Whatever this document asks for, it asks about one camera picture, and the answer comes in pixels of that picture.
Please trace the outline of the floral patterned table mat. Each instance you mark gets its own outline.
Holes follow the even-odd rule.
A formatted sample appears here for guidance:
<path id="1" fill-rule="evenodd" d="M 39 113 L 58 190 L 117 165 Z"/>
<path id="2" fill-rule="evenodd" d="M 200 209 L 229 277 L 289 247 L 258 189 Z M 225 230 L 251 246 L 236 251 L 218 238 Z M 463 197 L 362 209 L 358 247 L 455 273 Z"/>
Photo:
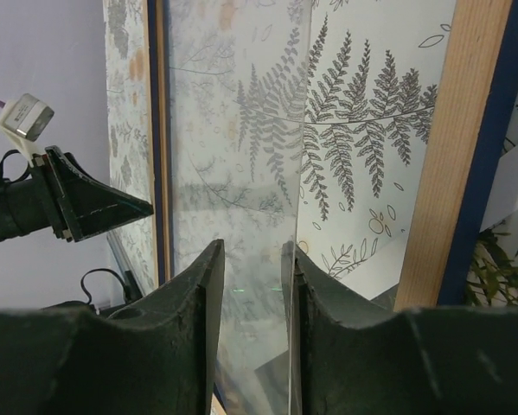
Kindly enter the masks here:
<path id="1" fill-rule="evenodd" d="M 368 299 L 394 287 L 439 95 L 453 1 L 308 1 L 301 249 Z M 113 186 L 172 195 L 153 163 L 148 1 L 106 1 Z"/>

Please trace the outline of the wooden picture frame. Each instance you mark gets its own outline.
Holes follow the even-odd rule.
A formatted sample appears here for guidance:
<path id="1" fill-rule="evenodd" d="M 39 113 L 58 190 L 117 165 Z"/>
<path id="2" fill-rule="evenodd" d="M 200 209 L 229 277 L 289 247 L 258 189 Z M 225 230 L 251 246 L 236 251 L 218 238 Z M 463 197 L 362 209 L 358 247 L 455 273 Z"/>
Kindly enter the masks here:
<path id="1" fill-rule="evenodd" d="M 159 58 L 161 137 L 171 172 L 165 3 L 151 1 Z M 399 308 L 456 303 L 482 225 L 508 118 L 518 109 L 518 1 L 453 1 L 432 127 L 402 251 Z"/>

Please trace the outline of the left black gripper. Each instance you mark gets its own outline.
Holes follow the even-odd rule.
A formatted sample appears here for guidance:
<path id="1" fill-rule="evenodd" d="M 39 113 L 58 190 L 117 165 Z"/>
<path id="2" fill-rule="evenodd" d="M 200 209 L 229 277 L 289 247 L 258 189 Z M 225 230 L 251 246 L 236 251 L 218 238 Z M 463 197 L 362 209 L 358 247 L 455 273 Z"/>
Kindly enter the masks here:
<path id="1" fill-rule="evenodd" d="M 70 152 L 57 146 L 35 155 L 23 173 L 5 176 L 0 161 L 0 243 L 50 227 L 54 235 L 79 242 L 154 214 L 152 205 L 88 175 Z"/>

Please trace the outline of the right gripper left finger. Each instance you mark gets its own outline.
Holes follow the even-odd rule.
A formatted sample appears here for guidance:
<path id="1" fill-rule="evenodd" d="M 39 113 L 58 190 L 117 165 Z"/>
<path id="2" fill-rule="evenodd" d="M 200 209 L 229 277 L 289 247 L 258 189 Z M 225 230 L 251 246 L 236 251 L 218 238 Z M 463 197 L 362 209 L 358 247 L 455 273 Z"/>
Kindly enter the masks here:
<path id="1" fill-rule="evenodd" d="M 98 316 L 0 310 L 0 414 L 207 414 L 225 247 L 212 241 L 159 289 Z"/>

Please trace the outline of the clear acrylic sheet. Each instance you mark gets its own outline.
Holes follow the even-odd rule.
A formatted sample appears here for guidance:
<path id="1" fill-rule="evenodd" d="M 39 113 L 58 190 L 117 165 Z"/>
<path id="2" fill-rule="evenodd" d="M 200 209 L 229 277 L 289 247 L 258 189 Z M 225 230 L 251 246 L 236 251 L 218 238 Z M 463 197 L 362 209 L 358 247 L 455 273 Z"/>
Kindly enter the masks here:
<path id="1" fill-rule="evenodd" d="M 311 4 L 166 7 L 174 267 L 223 240 L 218 394 L 229 414 L 286 414 Z"/>

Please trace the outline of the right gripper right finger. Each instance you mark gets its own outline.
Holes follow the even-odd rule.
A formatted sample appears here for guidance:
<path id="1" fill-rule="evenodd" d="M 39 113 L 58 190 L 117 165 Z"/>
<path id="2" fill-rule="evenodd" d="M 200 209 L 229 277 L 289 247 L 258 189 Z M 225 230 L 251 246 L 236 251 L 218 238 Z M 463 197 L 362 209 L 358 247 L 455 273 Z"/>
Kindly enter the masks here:
<path id="1" fill-rule="evenodd" d="M 283 247 L 293 414 L 518 414 L 518 307 L 385 310 Z"/>

